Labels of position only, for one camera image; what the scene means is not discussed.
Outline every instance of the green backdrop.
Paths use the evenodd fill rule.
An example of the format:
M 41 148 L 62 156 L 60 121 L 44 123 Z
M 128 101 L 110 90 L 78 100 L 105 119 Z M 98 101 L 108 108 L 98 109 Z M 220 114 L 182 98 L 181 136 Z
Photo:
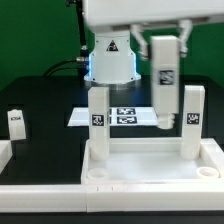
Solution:
M 42 75 L 51 65 L 79 55 L 75 7 L 64 0 L 0 1 L 0 89 L 14 79 Z M 175 30 L 145 33 L 177 34 Z M 93 35 L 87 31 L 89 48 Z M 131 42 L 137 52 L 137 44 Z M 188 42 L 189 55 L 181 60 L 181 74 L 206 75 L 224 87 L 224 24 L 195 27 Z M 140 74 L 150 74 L 147 62 L 138 59 Z M 74 71 L 57 75 L 77 75 Z

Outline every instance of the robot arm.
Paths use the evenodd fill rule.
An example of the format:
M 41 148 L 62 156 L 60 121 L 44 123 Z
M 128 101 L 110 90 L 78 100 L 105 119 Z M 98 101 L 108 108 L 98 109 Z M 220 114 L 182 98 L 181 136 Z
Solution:
M 180 52 L 186 56 L 193 25 L 224 22 L 224 1 L 84 0 L 84 16 L 93 32 L 131 30 L 143 59 L 148 57 L 144 30 L 180 28 Z

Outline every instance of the white stand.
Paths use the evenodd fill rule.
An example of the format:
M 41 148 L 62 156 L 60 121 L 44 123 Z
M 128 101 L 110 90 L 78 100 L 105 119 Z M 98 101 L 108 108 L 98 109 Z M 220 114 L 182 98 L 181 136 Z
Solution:
M 181 156 L 197 159 L 200 152 L 205 89 L 185 86 Z
M 109 157 L 109 88 L 92 87 L 89 97 L 89 138 L 91 158 L 106 160 Z

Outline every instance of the sticker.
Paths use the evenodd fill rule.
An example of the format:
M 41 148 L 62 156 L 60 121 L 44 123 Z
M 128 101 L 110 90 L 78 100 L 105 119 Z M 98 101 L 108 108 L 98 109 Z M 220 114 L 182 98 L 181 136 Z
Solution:
M 117 124 L 137 124 L 137 117 L 117 117 Z
M 11 121 L 18 121 L 21 120 L 21 117 L 11 117 Z
M 104 115 L 92 115 L 92 126 L 104 126 Z
M 162 86 L 165 85 L 174 85 L 174 70 L 160 70 L 159 71 L 159 84 Z
M 118 51 L 118 48 L 117 48 L 114 40 L 111 41 L 110 45 L 107 48 L 107 51 Z
M 187 124 L 198 125 L 200 123 L 199 113 L 187 113 Z
M 117 109 L 118 115 L 134 115 L 136 114 L 135 108 L 118 108 Z

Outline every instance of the white platform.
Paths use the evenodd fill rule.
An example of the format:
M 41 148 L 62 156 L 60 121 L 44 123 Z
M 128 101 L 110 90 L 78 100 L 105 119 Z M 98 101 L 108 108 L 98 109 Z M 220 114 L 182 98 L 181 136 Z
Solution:
M 12 157 L 11 141 L 0 141 L 0 173 Z
M 200 157 L 186 160 L 180 155 L 181 138 L 110 139 L 110 156 L 104 162 L 90 158 L 86 144 L 82 170 L 83 184 L 142 183 L 142 182 L 202 182 L 224 181 L 224 153 L 213 139 L 201 140 Z M 219 178 L 199 178 L 200 167 L 215 168 Z M 92 169 L 104 169 L 109 179 L 89 179 Z
M 125 112 L 126 109 L 134 109 L 135 113 Z M 117 110 L 123 110 L 123 114 L 117 114 Z M 111 108 L 111 126 L 156 126 L 158 124 L 155 111 L 152 107 L 118 107 Z M 88 108 L 74 108 L 68 126 L 88 126 Z

